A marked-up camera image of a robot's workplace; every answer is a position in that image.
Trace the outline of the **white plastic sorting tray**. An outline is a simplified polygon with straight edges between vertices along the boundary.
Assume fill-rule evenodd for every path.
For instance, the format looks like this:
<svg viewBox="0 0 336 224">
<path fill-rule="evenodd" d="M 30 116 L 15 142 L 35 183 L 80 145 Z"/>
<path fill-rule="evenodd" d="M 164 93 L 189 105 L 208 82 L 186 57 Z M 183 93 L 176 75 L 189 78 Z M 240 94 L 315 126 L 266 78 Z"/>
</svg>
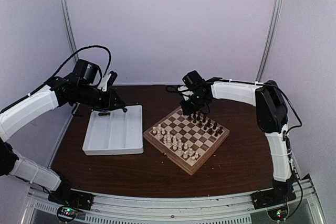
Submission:
<svg viewBox="0 0 336 224">
<path fill-rule="evenodd" d="M 88 156 L 142 154 L 143 123 L 141 105 L 127 111 L 109 111 L 107 115 L 91 113 L 82 150 Z"/>
</svg>

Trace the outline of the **wooden chess board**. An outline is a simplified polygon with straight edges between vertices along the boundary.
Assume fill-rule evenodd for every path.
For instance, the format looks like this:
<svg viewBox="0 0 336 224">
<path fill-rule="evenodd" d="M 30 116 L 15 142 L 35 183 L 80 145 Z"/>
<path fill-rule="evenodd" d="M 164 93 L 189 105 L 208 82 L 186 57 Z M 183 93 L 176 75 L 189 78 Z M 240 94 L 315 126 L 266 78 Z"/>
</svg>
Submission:
<svg viewBox="0 0 336 224">
<path fill-rule="evenodd" d="M 190 116 L 181 108 L 147 129 L 143 136 L 177 166 L 194 175 L 229 136 L 230 130 L 200 113 Z"/>
</svg>

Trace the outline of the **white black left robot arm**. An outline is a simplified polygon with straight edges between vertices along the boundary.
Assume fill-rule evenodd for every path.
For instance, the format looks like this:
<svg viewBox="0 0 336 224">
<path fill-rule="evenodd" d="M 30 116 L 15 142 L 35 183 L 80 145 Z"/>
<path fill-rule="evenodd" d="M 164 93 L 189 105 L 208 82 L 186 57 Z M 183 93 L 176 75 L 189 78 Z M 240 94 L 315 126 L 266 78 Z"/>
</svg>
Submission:
<svg viewBox="0 0 336 224">
<path fill-rule="evenodd" d="M 84 104 L 97 112 L 125 110 L 125 103 L 112 87 L 117 73 L 105 72 L 98 84 L 93 84 L 99 70 L 94 63 L 78 60 L 65 77 L 52 74 L 32 93 L 1 110 L 2 176 L 13 176 L 40 186 L 64 205 L 75 201 L 70 181 L 40 161 L 34 161 L 33 149 L 23 150 L 18 141 L 42 134 L 47 139 L 44 150 L 51 150 L 61 130 L 59 123 L 65 119 L 49 119 L 48 116 L 66 104 Z"/>
</svg>

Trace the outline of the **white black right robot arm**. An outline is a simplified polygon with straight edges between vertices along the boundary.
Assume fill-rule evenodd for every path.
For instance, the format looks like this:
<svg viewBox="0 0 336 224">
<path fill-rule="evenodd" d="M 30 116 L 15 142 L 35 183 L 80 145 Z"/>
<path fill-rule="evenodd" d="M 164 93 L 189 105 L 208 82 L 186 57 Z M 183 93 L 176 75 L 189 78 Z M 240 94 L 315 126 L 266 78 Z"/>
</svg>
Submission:
<svg viewBox="0 0 336 224">
<path fill-rule="evenodd" d="M 277 83 L 272 80 L 250 83 L 219 77 L 205 80 L 196 70 L 185 75 L 182 81 L 177 92 L 183 98 L 180 105 L 185 115 L 209 106 L 213 99 L 242 102 L 256 108 L 257 125 L 267 138 L 273 164 L 273 189 L 269 199 L 279 204 L 287 198 L 293 184 L 288 103 Z"/>
</svg>

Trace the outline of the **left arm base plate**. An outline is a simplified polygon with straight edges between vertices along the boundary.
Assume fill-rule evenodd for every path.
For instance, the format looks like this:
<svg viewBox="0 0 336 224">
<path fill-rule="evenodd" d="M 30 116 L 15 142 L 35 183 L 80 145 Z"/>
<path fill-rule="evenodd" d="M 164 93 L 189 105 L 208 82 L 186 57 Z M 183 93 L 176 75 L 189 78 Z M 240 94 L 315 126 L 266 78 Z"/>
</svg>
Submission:
<svg viewBox="0 0 336 224">
<path fill-rule="evenodd" d="M 62 195 L 56 191 L 48 191 L 48 200 L 74 209 L 90 210 L 94 195 L 81 191 L 71 190 L 69 195 Z"/>
</svg>

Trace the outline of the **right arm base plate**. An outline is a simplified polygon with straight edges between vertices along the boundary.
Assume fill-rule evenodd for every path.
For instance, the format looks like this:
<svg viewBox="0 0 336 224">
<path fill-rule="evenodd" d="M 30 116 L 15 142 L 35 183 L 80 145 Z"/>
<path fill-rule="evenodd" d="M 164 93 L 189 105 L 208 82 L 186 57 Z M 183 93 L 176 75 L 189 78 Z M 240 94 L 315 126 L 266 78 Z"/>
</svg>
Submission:
<svg viewBox="0 0 336 224">
<path fill-rule="evenodd" d="M 274 188 L 264 191 L 257 191 L 251 194 L 254 209 L 262 209 L 285 204 L 286 202 L 295 200 L 296 198 L 296 194 L 293 190 L 285 192 L 283 190 Z"/>
</svg>

